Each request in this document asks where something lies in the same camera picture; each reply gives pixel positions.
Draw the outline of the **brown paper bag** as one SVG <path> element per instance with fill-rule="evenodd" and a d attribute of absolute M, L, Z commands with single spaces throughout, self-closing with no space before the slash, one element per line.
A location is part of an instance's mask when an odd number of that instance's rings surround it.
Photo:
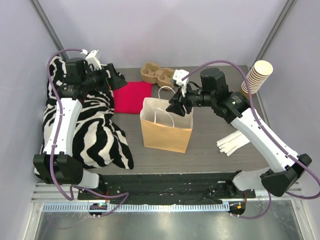
<path fill-rule="evenodd" d="M 193 113 L 179 116 L 166 111 L 169 101 L 146 97 L 140 111 L 143 144 L 147 148 L 185 153 L 193 130 Z"/>

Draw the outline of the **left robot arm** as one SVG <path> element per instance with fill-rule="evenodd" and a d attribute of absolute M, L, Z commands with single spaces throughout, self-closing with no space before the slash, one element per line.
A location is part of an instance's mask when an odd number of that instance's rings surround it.
<path fill-rule="evenodd" d="M 112 122 L 113 92 L 126 84 L 111 63 L 95 68 L 83 58 L 50 61 L 42 150 L 33 158 L 39 179 L 87 188 L 100 200 L 107 188 L 92 168 L 133 168 L 126 135 Z"/>

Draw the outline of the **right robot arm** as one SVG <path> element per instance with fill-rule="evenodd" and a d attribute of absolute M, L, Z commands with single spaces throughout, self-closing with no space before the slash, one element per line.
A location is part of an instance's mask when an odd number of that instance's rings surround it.
<path fill-rule="evenodd" d="M 226 184 L 226 193 L 233 198 L 245 190 L 265 189 L 276 197 L 282 197 L 301 177 L 312 160 L 306 153 L 298 154 L 288 147 L 251 109 L 249 100 L 240 92 L 229 91 L 225 74 L 210 67 L 200 73 L 201 86 L 191 88 L 188 71 L 175 70 L 173 84 L 178 88 L 169 101 L 167 112 L 185 116 L 194 107 L 210 107 L 228 124 L 239 130 L 262 154 L 267 168 L 239 171 Z"/>

